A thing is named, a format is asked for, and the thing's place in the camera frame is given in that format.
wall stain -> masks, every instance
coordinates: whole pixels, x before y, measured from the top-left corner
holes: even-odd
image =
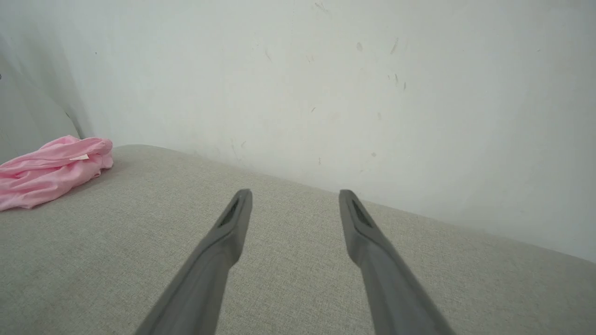
[[[393,55],[393,53],[395,52],[395,49],[398,48],[398,42],[399,42],[399,37],[395,39],[395,43],[393,44],[393,48],[391,48],[391,52],[389,53],[390,55]]]
[[[269,51],[267,50],[267,48],[265,48],[265,56],[267,56],[269,61],[273,63],[273,61],[271,60],[271,56],[269,56]]]
[[[317,3],[315,2],[315,6],[316,6],[317,8],[319,8],[321,11],[323,11],[323,13],[325,13],[325,14],[327,14],[327,15],[331,15],[331,12],[330,12],[328,9],[326,9],[326,8],[325,8],[325,5],[323,5],[323,3],[321,3],[321,4],[317,4]]]
[[[232,142],[232,146],[231,147],[232,147],[232,151],[234,152],[234,157],[236,157],[236,160],[240,160],[238,158],[238,154],[236,154],[236,148],[234,147],[234,139],[233,138],[230,138],[229,140]]]

clothing label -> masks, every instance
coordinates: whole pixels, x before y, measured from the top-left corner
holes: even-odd
[[[84,154],[79,157],[71,158],[70,160],[85,160],[85,159],[89,159],[89,156],[87,156],[87,154]]]

pink garment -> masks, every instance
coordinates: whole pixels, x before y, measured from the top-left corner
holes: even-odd
[[[0,211],[32,208],[62,196],[109,169],[112,142],[64,136],[0,165]]]

fabric texture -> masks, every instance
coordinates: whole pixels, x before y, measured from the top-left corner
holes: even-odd
[[[250,188],[217,333],[374,334],[337,193],[162,148],[113,154],[101,178],[0,213],[0,333],[134,333],[234,193]],[[595,264],[364,205],[457,334],[594,333]]]
[[[112,167],[112,142],[64,136],[0,165],[0,211],[32,208]]]

pink fabric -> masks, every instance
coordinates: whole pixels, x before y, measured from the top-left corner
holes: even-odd
[[[0,165],[0,211],[32,208],[99,176],[114,163],[111,149],[109,139],[64,136]]]

